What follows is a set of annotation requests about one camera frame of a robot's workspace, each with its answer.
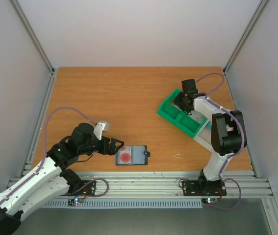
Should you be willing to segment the dark blue card holder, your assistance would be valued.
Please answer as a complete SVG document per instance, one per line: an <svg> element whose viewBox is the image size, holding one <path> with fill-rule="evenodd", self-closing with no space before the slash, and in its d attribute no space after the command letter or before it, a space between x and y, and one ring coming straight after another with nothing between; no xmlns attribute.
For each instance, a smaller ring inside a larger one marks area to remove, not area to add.
<svg viewBox="0 0 278 235"><path fill-rule="evenodd" d="M116 153L116 165L147 165L151 155L146 145L125 145L131 147L131 163L120 163L120 150Z"/></svg>

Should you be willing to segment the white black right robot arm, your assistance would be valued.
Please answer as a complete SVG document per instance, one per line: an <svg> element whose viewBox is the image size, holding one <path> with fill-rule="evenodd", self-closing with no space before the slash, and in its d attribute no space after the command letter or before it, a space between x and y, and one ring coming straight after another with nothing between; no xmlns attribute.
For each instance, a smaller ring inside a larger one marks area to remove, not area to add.
<svg viewBox="0 0 278 235"><path fill-rule="evenodd" d="M174 103L182 111L197 111L211 122L212 155L201 170L196 186L200 195L209 195L222 189L222 173L230 160L247 145L243 114L228 110L214 102L207 94L199 93L194 79L181 82L182 91Z"/></svg>

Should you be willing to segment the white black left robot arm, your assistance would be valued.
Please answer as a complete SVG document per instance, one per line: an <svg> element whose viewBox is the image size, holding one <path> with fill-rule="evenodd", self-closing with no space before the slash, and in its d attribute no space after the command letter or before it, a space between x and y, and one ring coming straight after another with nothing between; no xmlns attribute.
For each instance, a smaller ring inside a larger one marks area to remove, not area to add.
<svg viewBox="0 0 278 235"><path fill-rule="evenodd" d="M115 155L124 142L103 136L107 122L96 126L80 123L71 135L52 146L28 174L0 193L0 235L11 235L37 208L58 196L75 196L91 182L83 184L69 166L81 155Z"/></svg>

